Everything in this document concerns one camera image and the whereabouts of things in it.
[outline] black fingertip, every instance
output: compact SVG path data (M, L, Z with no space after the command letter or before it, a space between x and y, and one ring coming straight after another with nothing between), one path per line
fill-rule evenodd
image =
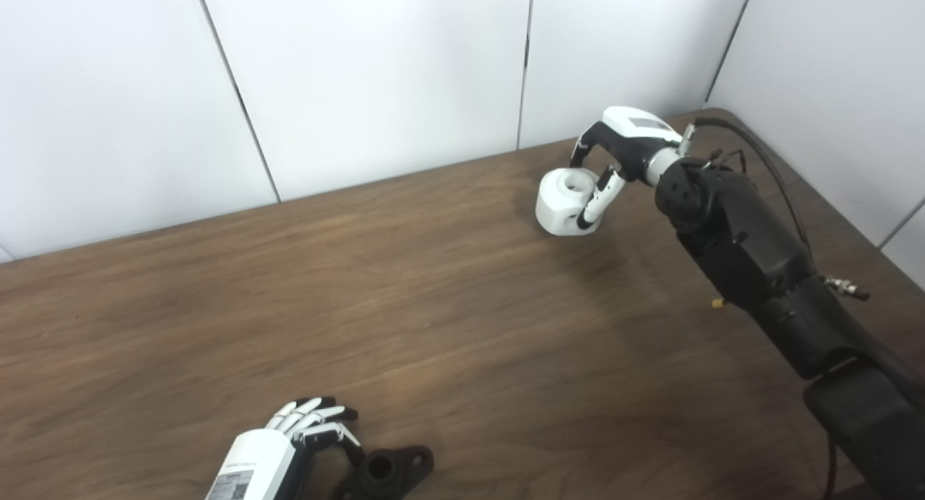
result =
M366 458L366 452L363 451L363 448L349 443L341 443L340 447L344 448L347 460L350 460L350 464L353 464L354 467L360 467L360 464L363 464L363 459Z
M342 418L344 421L356 421L360 418L360 413L356 409L344 407L344 411L338 413L337 418Z

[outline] black cable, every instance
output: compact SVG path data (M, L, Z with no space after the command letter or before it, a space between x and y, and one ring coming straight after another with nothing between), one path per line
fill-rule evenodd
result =
M829 474L825 480L822 500L830 500L835 493L835 476L838 474L838 452L835 449L835 437L829 435Z
M767 171L770 172L770 176L774 178L774 183L777 184L777 188L780 190L780 195L783 197L784 203L787 204L787 210L790 211L790 216L793 219L793 225L796 226L796 235L799 237L800 242L806 246L806 250L809 251L809 259L812 260L812 247L809 245L809 237L806 236L806 228L803 226L803 220L800 219L800 214L796 211L796 207L793 206L793 201L790 200L790 194L787 191L786 185L783 183L783 177L780 174L780 171L777 171L777 167L774 166L773 161L770 160L770 157L767 156L767 153L757 144L757 140L751 137L749 132L746 132L739 128L738 126L732 124L729 121L724 121L722 118L713 118L713 117L698 117L694 119L694 127L700 126L715 126L717 128L726 128L734 134L738 135L743 141L752 148L754 154L761 160L761 163L765 165Z

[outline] white wall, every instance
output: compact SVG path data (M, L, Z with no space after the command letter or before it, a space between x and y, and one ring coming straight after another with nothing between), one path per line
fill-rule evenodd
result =
M198 0L0 0L10 255L273 202Z
M708 101L742 118L875 244L925 197L922 2L750 0ZM915 231L886 251L901 267L925 257L908 240Z
M520 147L581 134L610 105L700 109L744 0L534 0Z
M883 246L893 263L925 289L925 208L916 214Z
M529 0L206 0L283 199L515 149Z

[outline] wire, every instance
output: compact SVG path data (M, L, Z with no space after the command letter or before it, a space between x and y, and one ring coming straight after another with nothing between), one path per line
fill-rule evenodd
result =
M829 473L825 480L822 500L830 500L835 493L835 476L838 474L838 452L835 450L835 437L829 435Z
M723 155L723 158L720 159L720 166L726 166L726 162L728 162L730 158L734 157L734 155L739 155L739 163L742 165L742 172L749 172L746 169L746 154L744 154L742 148L739 148L736 151L730 151L726 155Z
M722 118L698 117L694 119L693 124L696 128L700 126L726 128L726 130L734 132L734 134L738 135L739 138L745 141L746 144L752 148L754 154L757 155L757 157L761 160L761 163L764 164L767 168L767 171L770 172L770 176L774 178L774 183L777 184L777 188L780 190L780 195L783 197L784 203L787 204L787 210L790 211L790 217L793 219L793 225L796 226L796 235L799 237L800 242L806 246L806 250L809 251L809 259L813 260L812 246L809 244L809 237L806 236L806 228L803 226L803 220L800 218L800 214L796 211L796 207L793 206L793 201L790 200L790 194L787 191L786 185L783 183L783 177L780 174L780 171L777 171L777 166L774 166L774 163L770 160L769 155L767 155L764 149L760 147L759 144L757 144L757 140L754 137L751 137L749 132L744 131L729 121L724 121Z

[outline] panel seam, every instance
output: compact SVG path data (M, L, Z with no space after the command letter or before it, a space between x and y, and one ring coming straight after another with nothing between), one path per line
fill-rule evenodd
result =
M16 259L17 259L16 257L14 257L13 255L11 255L11 254L9 253L9 250L8 250L6 247L3 247L3 244L2 244L2 243L0 243L0 251L3 251L3 252L4 252L10 259L12 259L12 260L16 260Z
M877 249L883 250L883 247L886 247L886 244L888 244L890 240L892 240L892 237L896 236L896 233L899 233L899 230L903 229L905 227L905 224L909 223L909 220L912 220L912 217L915 217L916 213L918 213L918 211L921 210L922 207L925 207L925 197L922 197L922 200L919 200L918 204L915 204L915 206L912 206L912 210L909 211L909 213L906 214L902 220L899 220L898 225L896 225L896 227L893 228L893 230L890 231L889 234L887 234L886 238L883 238L883 241L881 243L877 244Z
M228 62L225 46L222 45L222 40L218 37L218 29L215 29L215 21L212 20L212 12L209 10L208 3L205 3L205 0L199 0L199 6L202 7L205 20L209 23L212 39L215 40L215 46L217 46L218 53L222 58L222 63L225 65L225 73L228 73L228 79L231 81L235 96L238 98L238 105L241 107L241 112L244 113L247 129L251 132L251 140L254 141L254 146L257 147L257 154L260 155L261 164L264 165L264 172L267 174L267 180L270 181L270 187L273 189L273 196L277 198L277 203L280 203L282 201L280 198L280 190L277 189L277 182L273 180L273 172L270 171L270 165L267 163L267 156L264 155L264 148L261 146L260 139L257 137L257 130L254 130L254 122L251 121L251 114L247 111L247 105L244 104L244 98L241 96L241 89L238 88L238 81L235 79L234 72L231 71L231 63Z
M703 108L707 107L707 101L710 100L710 96L713 94L713 88L716 86L716 80L720 79L720 72L723 71L723 65L726 64L726 57L729 55L729 48L733 45L733 39L736 39L736 33L739 30L739 24L742 23L742 17L746 13L746 9L749 6L749 0L744 0L742 3L742 9L739 10L739 17L736 18L736 25L733 26L733 32L729 35L729 41L726 42L726 50L723 50L723 58L720 59L720 64L716 66L716 73L713 75L713 81L710 82L710 89L707 90L707 97L703 100Z
M520 148L521 128L523 125L523 96L526 93L526 69L528 68L530 58L530 29L533 25L533 0L530 0L528 12L526 12L526 41L523 45L523 73L521 77L521 100L520 108L517 111L517 142L515 149Z

